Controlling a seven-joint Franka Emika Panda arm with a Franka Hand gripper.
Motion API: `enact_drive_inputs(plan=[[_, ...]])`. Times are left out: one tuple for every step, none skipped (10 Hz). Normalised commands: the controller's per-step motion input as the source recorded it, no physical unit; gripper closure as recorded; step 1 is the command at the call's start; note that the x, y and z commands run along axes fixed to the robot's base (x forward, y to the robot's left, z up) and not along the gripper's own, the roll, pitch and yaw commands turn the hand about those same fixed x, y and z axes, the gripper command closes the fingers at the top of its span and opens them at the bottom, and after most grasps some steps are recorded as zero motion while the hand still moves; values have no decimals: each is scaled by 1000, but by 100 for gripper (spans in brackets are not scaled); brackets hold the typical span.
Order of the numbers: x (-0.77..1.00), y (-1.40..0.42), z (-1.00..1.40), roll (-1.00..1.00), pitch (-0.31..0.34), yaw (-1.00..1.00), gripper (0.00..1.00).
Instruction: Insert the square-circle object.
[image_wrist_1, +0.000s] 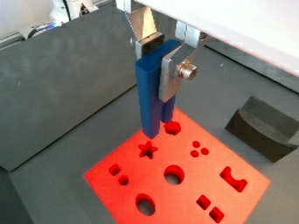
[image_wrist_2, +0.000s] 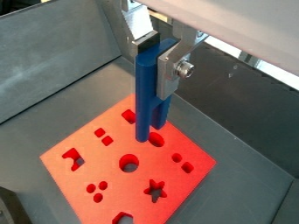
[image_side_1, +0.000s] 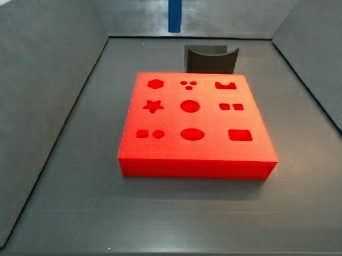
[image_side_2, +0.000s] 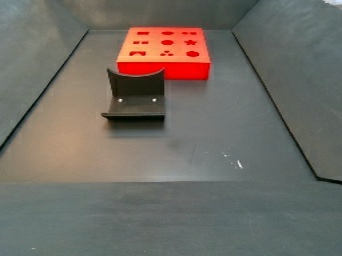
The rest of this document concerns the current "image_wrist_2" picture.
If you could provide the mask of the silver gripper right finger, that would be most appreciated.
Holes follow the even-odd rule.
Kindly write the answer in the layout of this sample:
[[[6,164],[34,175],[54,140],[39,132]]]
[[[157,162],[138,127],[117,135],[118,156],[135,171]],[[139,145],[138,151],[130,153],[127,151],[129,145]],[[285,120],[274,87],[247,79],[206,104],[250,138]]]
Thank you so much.
[[[157,95],[165,100],[178,89],[181,79],[189,79],[195,66],[190,62],[191,52],[209,37],[178,20],[173,21],[173,35],[179,42],[158,58]]]

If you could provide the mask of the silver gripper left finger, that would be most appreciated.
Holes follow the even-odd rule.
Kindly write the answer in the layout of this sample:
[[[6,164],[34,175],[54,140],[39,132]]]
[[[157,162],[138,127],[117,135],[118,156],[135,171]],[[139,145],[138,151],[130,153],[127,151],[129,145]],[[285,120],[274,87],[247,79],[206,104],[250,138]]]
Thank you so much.
[[[138,55],[161,41],[147,7],[137,0],[121,0],[130,54]]]

